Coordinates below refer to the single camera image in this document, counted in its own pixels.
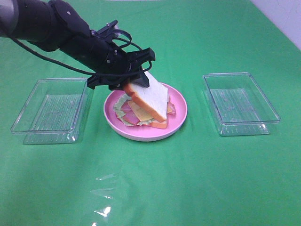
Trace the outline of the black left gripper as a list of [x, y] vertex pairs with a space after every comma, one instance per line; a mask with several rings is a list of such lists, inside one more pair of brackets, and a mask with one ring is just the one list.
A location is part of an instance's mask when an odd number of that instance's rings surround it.
[[107, 85], [109, 90], [123, 90], [123, 86], [129, 82], [130, 88], [148, 88], [150, 82], [145, 72], [149, 68], [143, 69], [142, 64], [155, 59], [155, 52], [151, 48], [128, 53], [117, 50], [96, 75], [88, 78], [87, 86], [95, 89]]

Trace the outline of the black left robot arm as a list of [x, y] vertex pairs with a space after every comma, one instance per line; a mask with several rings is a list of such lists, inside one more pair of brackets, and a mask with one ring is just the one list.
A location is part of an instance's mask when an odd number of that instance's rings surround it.
[[62, 0], [3, 0], [0, 3], [0, 34], [19, 46], [24, 41], [43, 51], [60, 50], [89, 68], [87, 86], [107, 85], [110, 90], [122, 90], [133, 82], [143, 87], [150, 85], [142, 65], [152, 63], [155, 53], [151, 48], [132, 45], [129, 33], [120, 30], [117, 20], [100, 30], [92, 30], [75, 9]]

